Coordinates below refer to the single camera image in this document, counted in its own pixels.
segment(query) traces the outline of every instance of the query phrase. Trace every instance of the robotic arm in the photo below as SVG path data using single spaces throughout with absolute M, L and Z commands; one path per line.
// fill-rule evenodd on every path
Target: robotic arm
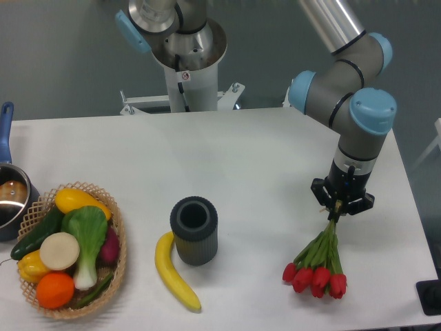
M 367 34 L 344 0 L 299 2 L 335 62 L 322 75 L 301 72 L 288 98 L 303 114 L 340 134 L 328 176 L 311 185 L 328 219 L 337 221 L 373 207 L 365 186 L 397 105 L 387 92 L 365 86 L 387 67 L 392 48 L 380 34 Z
M 217 109 L 217 65 L 227 39 L 207 18 L 206 0 L 129 0 L 116 23 L 132 47 L 152 50 L 163 67 L 172 112 Z

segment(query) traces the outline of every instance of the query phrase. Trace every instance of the woven basket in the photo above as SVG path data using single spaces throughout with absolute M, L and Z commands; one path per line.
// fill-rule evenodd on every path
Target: woven basket
M 76 188 L 84 192 L 89 193 L 95 199 L 104 203 L 112 212 L 112 218 L 109 221 L 110 225 L 115 230 L 119 238 L 120 253 L 118 262 L 114 265 L 105 265 L 97 259 L 96 262 L 96 274 L 98 276 L 97 283 L 100 283 L 109 273 L 113 272 L 113 279 L 104 292 L 93 300 L 89 305 L 80 308 L 73 309 L 72 307 L 81 300 L 84 296 L 93 291 L 94 288 L 86 291 L 75 290 L 74 297 L 65 306 L 49 310 L 40 307 L 39 302 L 36 298 L 36 288 L 37 285 L 34 283 L 28 283 L 24 279 L 20 278 L 21 289 L 23 290 L 23 295 L 26 301 L 29 302 L 32 307 L 36 308 L 41 314 L 52 317 L 53 319 L 75 319 L 77 317 L 82 317 L 91 312 L 103 307 L 115 294 L 124 277 L 125 272 L 125 261 L 127 258 L 127 247 L 125 244 L 125 231 L 124 224 L 121 218 L 121 213 L 115 202 L 115 200 L 102 188 L 88 183 L 76 182 L 74 184 L 60 185 L 57 189 L 52 189 L 49 193 L 45 193 L 43 196 L 39 197 L 37 202 L 32 204 L 32 207 L 28 209 L 28 213 L 24 216 L 23 222 L 21 222 L 21 229 L 19 231 L 19 241 L 24 238 L 24 236 L 33 229 L 33 227 L 43 219 L 43 217 L 48 213 L 48 211 L 54 205 L 54 198 L 57 192 L 63 188 Z

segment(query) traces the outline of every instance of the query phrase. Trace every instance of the pot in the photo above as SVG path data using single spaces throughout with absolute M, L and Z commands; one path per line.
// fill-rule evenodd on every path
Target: pot
M 16 239 L 28 208 L 39 198 L 27 174 L 12 165 L 9 136 L 14 105 L 6 102 L 0 114 L 0 241 Z

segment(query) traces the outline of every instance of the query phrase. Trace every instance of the bok choy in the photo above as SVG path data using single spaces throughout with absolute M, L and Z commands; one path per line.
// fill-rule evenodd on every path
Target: bok choy
M 87 290 L 96 283 L 95 262 L 107 233 L 104 212 L 95 206 L 85 206 L 71 211 L 63 222 L 63 230 L 76 238 L 80 255 L 74 273 L 75 288 Z

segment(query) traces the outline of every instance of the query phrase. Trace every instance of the tulip bouquet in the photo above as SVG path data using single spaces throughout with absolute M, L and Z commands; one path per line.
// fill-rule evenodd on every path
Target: tulip bouquet
M 346 276 L 343 274 L 337 250 L 336 222 L 331 220 L 324 231 L 311 241 L 283 272 L 283 281 L 292 284 L 294 291 L 311 288 L 316 298 L 325 293 L 341 299 L 346 293 Z

